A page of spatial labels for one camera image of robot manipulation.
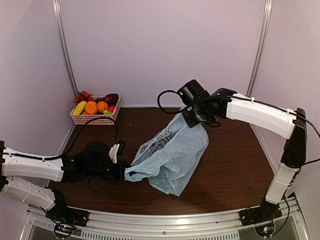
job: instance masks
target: wire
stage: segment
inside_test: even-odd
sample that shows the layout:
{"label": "wire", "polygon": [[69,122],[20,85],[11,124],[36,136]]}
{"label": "wire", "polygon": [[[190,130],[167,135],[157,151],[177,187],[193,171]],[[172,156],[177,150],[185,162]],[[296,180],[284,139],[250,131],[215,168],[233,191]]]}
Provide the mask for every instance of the wire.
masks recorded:
{"label": "wire", "polygon": [[90,177],[89,180],[88,180],[88,188],[90,189],[90,191],[92,191],[92,192],[94,192],[94,193],[98,193],[98,192],[104,190],[106,187],[107,187],[107,181],[105,181],[104,186],[103,186],[102,188],[100,188],[99,190],[93,190],[93,189],[91,188],[91,177]]}
{"label": "wire", "polygon": [[210,128],[218,128],[218,127],[221,126],[221,122],[219,122],[219,121],[216,121],[215,124],[216,125],[207,125],[207,126],[210,127]]}
{"label": "wire", "polygon": [[284,228],[284,226],[286,225],[286,223],[287,223],[287,221],[288,221],[288,219],[289,219],[289,217],[290,217],[290,206],[289,206],[289,203],[288,203],[286,197],[284,197],[284,201],[285,201],[285,203],[286,203],[286,205],[287,205],[287,207],[288,207],[288,215],[286,216],[286,218],[285,218],[285,220],[284,220],[284,223],[283,223],[282,226],[279,228],[279,230],[278,230],[277,232],[275,232],[275,233],[272,234],[272,237],[273,237],[274,235],[278,234],[278,233]]}
{"label": "wire", "polygon": [[[41,209],[42,209],[42,211],[45,213],[45,216],[46,216],[48,219],[50,219],[50,220],[55,224],[55,226],[54,226],[54,228],[53,228],[53,233],[54,233],[54,235],[55,235],[57,238],[66,239],[66,238],[70,237],[70,236],[73,234],[74,230],[77,229],[77,228],[75,227],[75,223],[76,223],[76,218],[75,218],[75,216],[73,216],[73,226],[72,226],[72,225],[70,225],[70,224],[68,224],[68,223],[66,223],[66,222],[57,222],[57,221],[55,221],[55,220],[48,214],[48,211],[46,211],[46,210],[43,209],[42,207],[41,207]],[[68,233],[67,235],[64,235],[64,234],[61,234],[61,233],[57,232],[57,231],[59,230],[59,228],[61,228],[61,227],[62,227],[62,228],[66,228],[66,226],[68,226],[68,227],[72,230],[72,232]]]}
{"label": "wire", "polygon": [[173,90],[166,90],[166,91],[161,92],[161,93],[158,95],[157,99],[156,99],[156,102],[158,103],[158,107],[161,109],[161,111],[164,112],[165,114],[179,114],[179,113],[182,113],[182,112],[185,110],[185,108],[183,108],[183,109],[181,109],[181,110],[179,110],[179,111],[167,111],[167,110],[165,110],[165,109],[161,106],[161,104],[160,104],[160,98],[161,98],[161,96],[162,96],[163,94],[166,94],[166,93],[173,93],[173,94],[179,95],[176,91],[173,91]]}
{"label": "wire", "polygon": [[[297,113],[295,112],[291,112],[287,109],[284,109],[284,108],[281,108],[279,106],[276,106],[276,105],[273,105],[273,104],[270,104],[270,103],[267,103],[267,102],[263,102],[263,101],[259,101],[259,100],[252,100],[251,98],[245,98],[245,97],[240,97],[240,96],[210,96],[210,97],[207,97],[205,99],[199,99],[199,100],[196,100],[196,101],[193,101],[191,104],[189,104],[188,106],[184,107],[183,109],[180,109],[179,111],[175,111],[175,112],[168,112],[166,111],[160,104],[160,97],[165,94],[165,93],[175,93],[175,94],[178,94],[177,92],[173,91],[173,90],[166,90],[166,91],[163,91],[161,92],[158,97],[157,97],[157,103],[158,103],[158,106],[159,108],[166,114],[179,114],[179,113],[182,113],[184,110],[192,107],[193,105],[197,104],[197,103],[205,103],[205,102],[209,102],[210,100],[217,100],[217,99],[239,99],[239,100],[243,100],[243,101],[248,101],[248,102],[254,102],[254,103],[258,103],[258,104],[262,104],[262,105],[265,105],[265,106],[268,106],[268,107],[271,107],[271,108],[274,108],[274,109],[277,109],[277,110],[280,110],[284,113],[289,113],[290,115],[293,115],[293,116],[296,116],[296,118],[298,119],[301,119],[303,121],[305,121],[306,123],[308,123],[313,129],[314,131],[316,132],[316,134],[318,135],[319,139],[320,139],[320,132],[318,131],[318,129],[316,128],[316,126],[308,119],[306,119],[305,117],[303,116],[300,116],[298,115]],[[216,127],[219,127],[220,125],[217,125],[217,126],[209,126],[209,127],[212,127],[212,128],[216,128]],[[313,163],[316,163],[316,162],[319,162],[320,161],[320,158],[317,158],[315,160],[311,160],[311,161],[308,161],[308,162],[305,162],[302,166],[305,166],[307,164],[313,164]]]}
{"label": "wire", "polygon": [[[114,135],[114,141],[113,144],[116,144],[117,141],[117,137],[118,137],[118,126],[116,125],[116,121],[113,120],[111,117],[108,116],[100,116],[100,117],[96,117],[93,119],[90,119],[89,121],[87,121],[82,128],[80,129],[80,131],[78,132],[78,134],[76,135],[76,137],[74,138],[73,142],[71,143],[71,146],[69,147],[69,149],[67,151],[65,151],[64,153],[58,155],[58,156],[51,156],[51,157],[39,157],[39,156],[32,156],[32,155],[28,155],[28,154],[21,154],[21,153],[12,153],[11,156],[15,156],[15,157],[21,157],[21,158],[29,158],[29,159],[34,159],[34,160],[41,160],[41,161],[51,161],[51,160],[56,160],[56,159],[60,159],[65,157],[71,150],[72,148],[75,146],[76,141],[78,140],[80,134],[82,133],[82,131],[84,130],[85,126],[87,126],[89,123],[94,122],[96,120],[99,119],[109,119],[114,123],[114,127],[115,127],[115,135]],[[2,155],[9,155],[8,152],[4,152],[2,153]]]}

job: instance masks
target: white plastic bag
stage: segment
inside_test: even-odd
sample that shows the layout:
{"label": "white plastic bag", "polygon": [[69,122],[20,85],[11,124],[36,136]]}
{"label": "white plastic bag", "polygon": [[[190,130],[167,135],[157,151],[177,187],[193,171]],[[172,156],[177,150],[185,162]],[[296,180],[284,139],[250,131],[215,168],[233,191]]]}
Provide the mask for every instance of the white plastic bag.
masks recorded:
{"label": "white plastic bag", "polygon": [[125,180],[148,178],[154,188],[180,196],[208,144],[201,124],[190,128],[182,114],[177,114],[165,129],[140,146],[132,167],[124,172]]}

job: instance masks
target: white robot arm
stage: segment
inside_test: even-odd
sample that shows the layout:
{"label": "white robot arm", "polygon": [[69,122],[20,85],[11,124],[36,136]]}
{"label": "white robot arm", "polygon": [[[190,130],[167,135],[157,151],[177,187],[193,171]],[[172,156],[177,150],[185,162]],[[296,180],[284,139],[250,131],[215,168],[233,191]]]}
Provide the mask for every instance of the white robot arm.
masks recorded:
{"label": "white robot arm", "polygon": [[0,141],[0,192],[41,207],[58,222],[68,222],[70,216],[79,214],[83,219],[88,212],[78,210],[75,213],[73,208],[68,208],[62,192],[37,186],[21,177],[62,183],[83,182],[87,177],[124,180],[123,172],[129,165],[117,161],[124,147],[123,141],[111,148],[96,141],[88,143],[82,152],[74,156],[41,156],[14,151]]}
{"label": "white robot arm", "polygon": [[[160,97],[166,92],[174,91],[162,92],[158,96],[158,105],[162,111],[169,113],[160,106]],[[191,128],[199,123],[219,127],[220,123],[214,125],[218,123],[216,117],[228,118],[268,129],[287,139],[281,162],[261,206],[239,212],[243,226],[270,221],[272,216],[280,217],[279,202],[306,162],[305,111],[273,106],[226,88],[210,95],[196,80],[191,80],[176,93],[187,105],[180,112]]]}

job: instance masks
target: plastic basket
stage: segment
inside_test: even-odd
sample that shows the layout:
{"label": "plastic basket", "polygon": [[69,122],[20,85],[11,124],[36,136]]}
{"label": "plastic basket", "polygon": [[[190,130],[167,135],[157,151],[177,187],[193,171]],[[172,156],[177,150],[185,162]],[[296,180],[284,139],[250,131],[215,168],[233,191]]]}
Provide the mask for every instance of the plastic basket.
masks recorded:
{"label": "plastic basket", "polygon": [[[104,96],[91,96],[94,100],[97,98],[103,98]],[[98,117],[108,117],[113,119],[114,121],[117,120],[117,116],[120,110],[120,102],[121,102],[121,96],[119,95],[118,102],[115,105],[115,109],[111,115],[102,115],[102,114],[96,114],[96,115],[72,115],[77,105],[74,106],[74,108],[70,112],[70,117],[74,121],[74,124],[76,125],[84,125],[87,121],[91,119],[95,119]],[[98,119],[93,122],[90,122],[88,125],[114,125],[114,122],[110,119]]]}

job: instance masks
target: wooden table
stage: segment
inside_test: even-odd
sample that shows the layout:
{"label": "wooden table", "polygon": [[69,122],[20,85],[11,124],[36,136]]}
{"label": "wooden table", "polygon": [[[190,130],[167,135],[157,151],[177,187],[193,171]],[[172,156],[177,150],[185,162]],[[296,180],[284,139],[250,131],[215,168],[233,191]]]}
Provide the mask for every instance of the wooden table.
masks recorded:
{"label": "wooden table", "polygon": [[[120,160],[131,163],[139,146],[172,118],[158,108],[122,108],[117,119],[118,139],[126,142],[126,148]],[[90,191],[87,182],[51,182],[49,187],[63,191],[69,206],[124,214],[198,214],[259,205],[274,175],[268,160],[249,124],[228,119],[221,122],[221,127],[205,128],[209,146],[180,197],[156,190],[147,179],[93,179],[93,189],[106,184],[100,192]],[[69,144],[80,128],[76,126]],[[113,126],[86,126],[70,154],[81,152],[87,142],[112,145],[113,136]]]}

